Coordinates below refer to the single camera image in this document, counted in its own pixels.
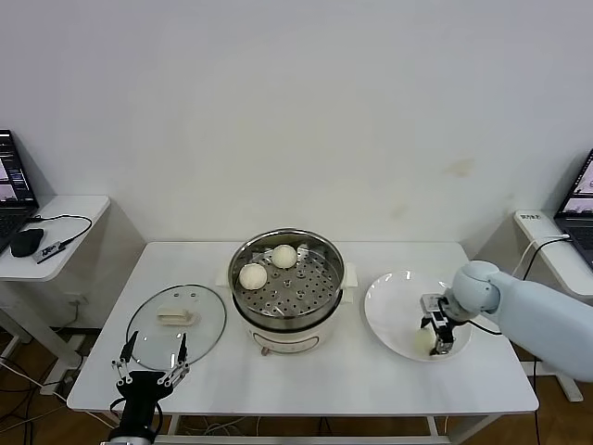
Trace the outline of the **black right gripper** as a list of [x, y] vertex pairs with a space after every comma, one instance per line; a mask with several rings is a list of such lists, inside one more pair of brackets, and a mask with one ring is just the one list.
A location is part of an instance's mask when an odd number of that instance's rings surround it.
[[464, 324], [464, 309], [455, 299], [439, 297], [438, 294], [422, 295], [420, 304], [423, 311], [420, 328], [424, 329], [430, 324], [435, 333], [435, 344], [430, 355], [449, 354], [454, 344], [452, 326]]

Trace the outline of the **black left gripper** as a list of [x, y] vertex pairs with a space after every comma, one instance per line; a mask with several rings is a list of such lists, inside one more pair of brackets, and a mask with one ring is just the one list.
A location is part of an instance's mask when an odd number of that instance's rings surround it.
[[138, 332], [123, 345], [117, 360], [111, 361], [112, 369], [117, 373], [116, 389], [120, 397], [115, 405], [124, 403], [120, 416], [120, 430], [152, 430], [155, 412], [158, 412], [156, 430], [163, 425], [164, 415], [159, 402], [170, 395], [170, 387], [176, 387], [189, 373], [187, 361], [186, 334], [180, 336], [181, 343], [177, 352], [170, 355], [170, 369], [163, 371], [132, 371], [128, 364], [131, 361], [133, 348]]

